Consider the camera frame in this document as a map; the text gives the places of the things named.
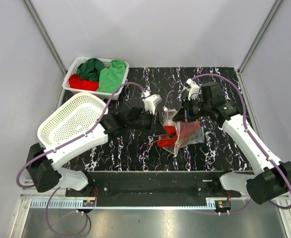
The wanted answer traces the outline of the red lobster toy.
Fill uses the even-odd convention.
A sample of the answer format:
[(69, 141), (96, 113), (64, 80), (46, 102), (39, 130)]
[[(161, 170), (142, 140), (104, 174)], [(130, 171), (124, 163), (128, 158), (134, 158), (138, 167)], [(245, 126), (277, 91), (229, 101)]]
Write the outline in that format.
[(185, 145), (188, 143), (189, 139), (182, 137), (180, 128), (172, 125), (164, 125), (163, 127), (166, 130), (166, 134), (162, 135), (158, 140), (147, 144), (147, 146), (152, 146), (157, 143), (157, 146), (161, 148), (174, 148), (177, 143), (180, 145)]

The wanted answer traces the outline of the clear zip top bag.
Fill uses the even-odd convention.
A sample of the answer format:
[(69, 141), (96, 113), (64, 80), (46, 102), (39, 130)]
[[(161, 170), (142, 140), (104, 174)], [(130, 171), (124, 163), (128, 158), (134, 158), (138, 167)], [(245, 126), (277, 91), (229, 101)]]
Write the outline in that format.
[(166, 134), (159, 137), (157, 145), (160, 148), (177, 156), (181, 148), (204, 142), (203, 130), (198, 120), (195, 122), (174, 122), (172, 118), (177, 111), (167, 107), (164, 107), (163, 110), (163, 127)]

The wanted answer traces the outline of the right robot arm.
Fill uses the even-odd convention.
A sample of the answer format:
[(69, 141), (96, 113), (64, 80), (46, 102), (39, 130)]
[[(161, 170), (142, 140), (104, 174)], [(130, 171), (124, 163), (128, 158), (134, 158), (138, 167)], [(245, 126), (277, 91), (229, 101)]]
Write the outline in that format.
[(290, 191), (291, 162), (282, 162), (255, 133), (243, 115), (243, 109), (228, 101), (217, 82), (197, 85), (187, 80), (188, 96), (174, 121), (194, 122), (201, 117), (215, 121), (237, 144), (252, 167), (253, 175), (228, 172), (212, 184), (216, 196), (230, 190), (248, 194), (261, 205)]

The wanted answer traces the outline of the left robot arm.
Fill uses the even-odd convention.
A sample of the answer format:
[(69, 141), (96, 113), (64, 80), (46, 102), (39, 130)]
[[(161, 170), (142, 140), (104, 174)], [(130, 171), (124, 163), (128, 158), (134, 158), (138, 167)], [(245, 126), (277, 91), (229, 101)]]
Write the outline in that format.
[(76, 190), (82, 196), (91, 195), (94, 190), (92, 179), (83, 171), (69, 170), (63, 165), (90, 148), (106, 144), (110, 139), (120, 137), (132, 129), (139, 129), (151, 136), (166, 134), (158, 111), (149, 112), (138, 107), (124, 106), (103, 115), (90, 133), (59, 145), (52, 152), (41, 148), (39, 144), (32, 145), (26, 165), (37, 192), (63, 187)]

